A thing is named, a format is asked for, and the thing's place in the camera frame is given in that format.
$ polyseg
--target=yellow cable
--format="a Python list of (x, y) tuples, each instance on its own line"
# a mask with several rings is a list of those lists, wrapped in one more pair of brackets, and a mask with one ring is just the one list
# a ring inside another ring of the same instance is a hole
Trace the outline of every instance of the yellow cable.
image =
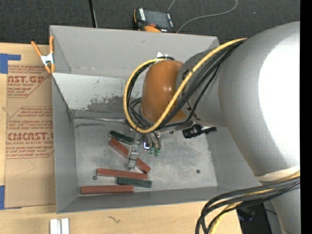
[[(300, 176), (300, 171), (297, 172), (297, 173), (295, 173), (295, 174), (293, 174), (292, 176), (290, 176), (290, 177), (288, 177), (288, 178), (282, 179), (281, 181), (289, 180), (289, 179), (292, 179), (292, 178), (295, 178), (295, 177), (299, 177), (299, 176)], [(269, 191), (272, 191), (272, 190), (273, 190), (273, 189), (266, 189), (266, 190), (257, 191), (257, 192), (253, 192), (253, 193), (247, 193), (247, 194), (244, 194), (243, 196), (262, 194), (262, 193), (269, 192)], [(233, 209), (234, 209), (237, 205), (239, 205), (240, 203), (242, 203), (242, 201), (241, 201), (241, 202), (236, 202), (236, 203), (229, 204), (226, 208), (224, 208), (224, 209), (222, 210), (222, 212), (225, 211), (225, 210), (231, 210), (231, 209), (233, 210)], [(225, 214), (219, 216), (219, 217), (216, 219), (216, 221), (214, 222), (214, 224), (213, 224), (212, 227), (211, 227), (211, 230), (210, 230), (209, 234), (214, 234), (214, 233), (215, 233), (215, 231), (216, 231), (218, 225), (220, 224), (220, 221), (222, 220), (222, 218), (223, 218), (224, 216), (225, 216)]]
[(130, 82), (132, 80), (132, 78), (134, 77), (134, 75), (145, 65), (149, 64), (149, 63), (153, 63), (158, 61), (159, 59), (152, 59), (149, 60), (143, 64), (141, 64), (139, 67), (137, 67), (132, 74), (130, 75), (127, 83), (126, 83), (126, 87), (125, 87), (125, 92), (124, 92), (124, 98), (123, 98), (123, 108), (124, 108), (124, 112), (126, 114), (126, 118), (129, 122), (129, 124), (139, 133), (142, 134), (147, 134), (150, 133), (152, 131), (154, 131), (164, 120), (164, 118), (168, 115), (168, 113), (170, 112), (171, 107), (173, 106), (173, 104), (175, 103), (176, 99), (178, 98), (178, 96), (180, 95), (180, 93), (182, 92), (182, 90), (184, 89), (184, 87), (186, 86), (186, 83), (189, 81), (189, 79), (192, 77), (193, 73), (199, 69), (201, 67), (201, 65), (207, 61), (210, 57), (212, 57), (214, 54), (216, 54), (217, 52), (219, 52), (220, 50), (236, 43), (242, 40), (245, 40), (246, 38), (243, 39), (236, 39), (236, 40), (232, 40), (229, 41), (225, 44), (220, 45), (219, 47), (215, 48), (214, 50), (212, 50), (211, 52), (209, 52), (203, 59), (201, 59), (195, 66), (194, 68), (191, 70), (191, 72), (189, 72), (186, 76), (186, 78), (182, 81), (181, 85), (179, 86), (179, 88), (177, 89), (177, 91), (175, 92), (174, 96), (172, 97), (171, 101), (169, 102), (167, 108), (165, 109), (165, 111), (163, 112), (163, 114), (160, 116), (160, 118), (158, 119), (158, 121), (150, 128), (148, 129), (142, 129), (139, 128), (130, 118), (129, 112), (128, 112), (128, 107), (127, 107), (127, 92), (128, 92), (128, 88), (130, 85)]
[[(237, 203), (233, 203), (233, 204), (229, 204), (227, 207), (225, 207), (223, 210), (222, 210), (222, 212), (223, 211), (226, 211), (226, 210), (234, 210), (234, 208), (237, 206), (237, 205), (239, 205), (240, 203), (242, 203), (242, 201), (241, 202), (237, 202)], [(216, 219), (216, 221), (214, 222), (214, 224), (212, 225), (212, 227), (211, 227), (211, 230), (209, 231), (209, 234), (213, 234), (213, 233), (215, 233), (215, 231), (216, 231), (216, 229), (217, 229), (217, 227), (218, 227), (218, 225), (220, 224), (220, 222), (221, 222), (221, 220), (222, 220), (222, 218), (223, 217), (225, 217), (225, 214), (222, 214), (221, 216), (219, 216), (217, 219)]]

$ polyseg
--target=cable bundle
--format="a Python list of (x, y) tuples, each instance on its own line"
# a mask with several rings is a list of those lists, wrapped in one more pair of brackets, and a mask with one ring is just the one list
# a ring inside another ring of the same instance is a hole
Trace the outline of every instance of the cable bundle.
[[(200, 227), (202, 227), (204, 234), (213, 234), (225, 213), (239, 208), (261, 204), (298, 188), (300, 188), (300, 172), (269, 185), (237, 190), (214, 197), (203, 207), (196, 224), (195, 233), (199, 234)], [(210, 212), (223, 206), (226, 207), (207, 227), (205, 217)]]
[[(194, 111), (196, 109), (197, 104), (199, 103), (201, 97), (213, 81), (213, 79), (216, 76), (216, 73), (219, 69), (220, 64), (233, 52), (233, 50), (240, 45), (245, 39), (236, 39), (233, 41), (229, 41), (214, 50), (210, 51), (203, 59), (201, 59), (192, 69), (191, 71), (188, 72), (184, 80), (182, 81), (181, 85), (178, 87), (176, 93), (174, 94), (173, 98), (169, 102), (167, 108), (163, 112), (163, 114), (160, 116), (158, 121), (151, 127), (148, 127), (146, 123), (142, 123), (143, 119), (140, 117), (138, 113), (133, 113), (134, 112), (134, 105), (137, 105), (139, 103), (139, 99), (136, 100), (131, 104), (131, 112), (135, 116), (137, 122), (139, 125), (134, 123), (133, 118), (131, 117), (129, 113), (129, 102), (131, 98), (131, 92), (134, 87), (134, 84), (138, 78), (138, 76), (146, 70), (150, 65), (154, 64), (157, 61), (163, 60), (161, 58), (156, 58), (156, 59), (151, 59), (149, 61), (146, 61), (145, 63), (141, 64), (138, 66), (133, 73), (130, 75), (125, 91), (124, 91), (124, 100), (123, 100), (123, 108), (124, 112), (127, 118), (127, 121), (129, 125), (134, 128), (137, 132), (142, 133), (142, 134), (147, 134), (150, 132), (153, 132), (154, 130), (159, 130), (161, 128), (166, 128), (166, 127), (171, 127), (177, 124), (173, 125), (166, 125), (184, 106), (185, 103), (189, 100), (189, 98), (192, 96), (192, 94), (199, 88), (199, 86), (209, 77), (208, 83), (205, 85), (204, 89), (202, 90), (200, 96), (197, 98), (195, 105), (190, 112), (188, 118), (184, 121), (188, 121), (192, 115), (194, 114)], [(194, 81), (189, 85), (189, 88), (187, 91), (185, 90), (185, 87), (188, 83), (188, 81), (191, 79), (192, 76), (195, 76)], [(183, 93), (183, 96), (175, 106), (175, 108), (169, 113), (170, 109), (176, 102), (176, 99), (180, 96), (180, 94)]]

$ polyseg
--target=blue tape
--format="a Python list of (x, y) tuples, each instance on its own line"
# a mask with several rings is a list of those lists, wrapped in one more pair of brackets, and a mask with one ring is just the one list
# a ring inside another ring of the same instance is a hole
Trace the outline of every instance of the blue tape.
[(8, 61), (20, 60), (21, 55), (0, 54), (0, 74), (8, 73)]
[(0, 210), (4, 210), (4, 185), (0, 186)]

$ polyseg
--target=orange device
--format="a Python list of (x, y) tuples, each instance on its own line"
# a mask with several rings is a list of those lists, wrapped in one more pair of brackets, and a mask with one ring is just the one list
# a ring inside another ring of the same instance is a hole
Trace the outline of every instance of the orange device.
[(169, 13), (135, 8), (133, 21), (134, 28), (137, 28), (139, 31), (176, 32), (175, 25)]

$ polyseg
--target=dark floor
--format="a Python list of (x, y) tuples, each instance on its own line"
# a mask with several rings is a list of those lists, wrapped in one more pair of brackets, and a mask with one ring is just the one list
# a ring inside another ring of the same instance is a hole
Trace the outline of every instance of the dark floor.
[[(135, 7), (166, 12), (173, 0), (93, 0), (100, 28), (132, 29)], [(177, 27), (186, 21), (227, 11), (235, 0), (176, 0), (170, 13)], [(196, 20), (182, 33), (217, 36), (220, 43), (251, 37), (268, 28), (300, 20), (300, 0), (238, 0), (232, 12)], [(49, 25), (92, 27), (88, 0), (0, 0), (0, 42), (47, 43)], [(255, 208), (245, 234), (269, 234), (263, 208)]]

